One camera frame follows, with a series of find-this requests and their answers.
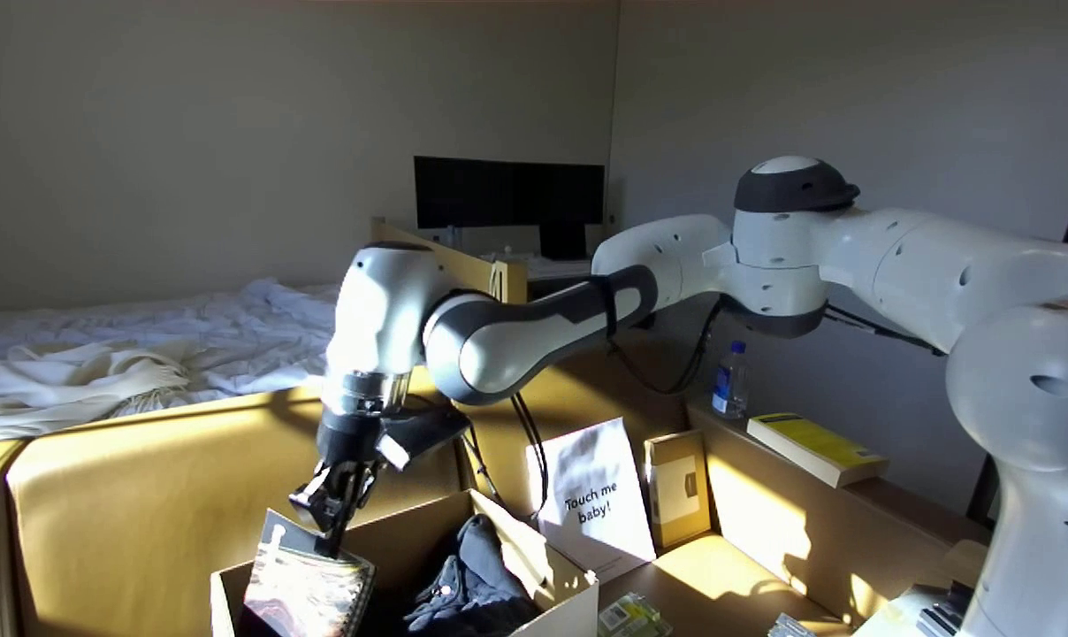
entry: bed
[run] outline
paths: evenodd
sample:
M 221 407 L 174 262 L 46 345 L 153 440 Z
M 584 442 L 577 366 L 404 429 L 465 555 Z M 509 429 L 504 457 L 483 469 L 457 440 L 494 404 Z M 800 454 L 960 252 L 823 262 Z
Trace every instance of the bed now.
M 528 301 L 521 262 L 472 260 L 390 224 L 370 239 L 430 248 L 457 287 Z M 174 301 L 0 316 L 0 440 L 317 391 L 336 287 L 251 280 Z

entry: robotic arm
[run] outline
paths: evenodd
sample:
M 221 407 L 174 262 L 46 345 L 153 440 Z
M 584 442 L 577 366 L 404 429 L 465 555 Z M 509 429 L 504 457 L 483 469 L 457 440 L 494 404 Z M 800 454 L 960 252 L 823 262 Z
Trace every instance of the robotic arm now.
M 421 248 L 365 248 L 325 352 L 320 462 L 293 502 L 331 549 L 385 465 L 465 424 L 454 407 L 404 407 L 412 366 L 449 399 L 483 404 L 698 293 L 813 327 L 823 289 L 845 287 L 946 353 L 946 399 L 998 462 L 1002 519 L 966 635 L 1068 635 L 1068 246 L 852 203 L 827 164 L 767 158 L 738 182 L 732 230 L 714 215 L 621 230 L 595 252 L 591 280 L 534 304 L 458 293 Z

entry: open cardboard box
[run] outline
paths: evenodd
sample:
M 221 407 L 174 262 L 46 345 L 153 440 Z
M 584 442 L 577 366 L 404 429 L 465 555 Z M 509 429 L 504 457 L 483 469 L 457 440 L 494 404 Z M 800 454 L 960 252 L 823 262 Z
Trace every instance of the open cardboard box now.
M 524 580 L 542 615 L 524 624 L 524 637 L 597 635 L 597 577 L 554 551 L 534 528 L 509 517 L 479 492 L 457 492 L 417 511 L 352 528 L 346 549 L 376 563 L 376 595 L 365 635 L 404 635 L 399 613 L 436 575 L 425 563 L 449 542 L 469 512 L 494 524 L 502 563 Z M 251 563 L 212 575 L 212 635 L 232 637 L 243 610 Z

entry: white wall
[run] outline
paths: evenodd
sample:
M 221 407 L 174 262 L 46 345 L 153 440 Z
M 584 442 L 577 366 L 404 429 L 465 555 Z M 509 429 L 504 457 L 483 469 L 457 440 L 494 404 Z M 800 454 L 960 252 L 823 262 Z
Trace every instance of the white wall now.
M 0 308 L 336 280 L 412 151 L 604 164 L 613 72 L 613 0 L 3 0 Z
M 745 165 L 835 164 L 859 207 L 931 208 L 1058 242 L 1068 224 L 1068 0 L 627 0 L 613 175 L 621 221 L 732 208 Z M 666 327 L 688 333 L 701 304 Z M 821 327 L 753 345 L 753 407 L 797 407 L 885 449 L 960 511 L 979 449 L 944 360 Z

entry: computer monitor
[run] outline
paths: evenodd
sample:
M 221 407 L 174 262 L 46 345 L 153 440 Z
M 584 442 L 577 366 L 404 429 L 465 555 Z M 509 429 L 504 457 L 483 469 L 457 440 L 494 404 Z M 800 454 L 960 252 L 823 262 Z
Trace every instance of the computer monitor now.
M 417 157 L 417 226 L 536 226 L 543 260 L 587 260 L 604 215 L 604 165 Z

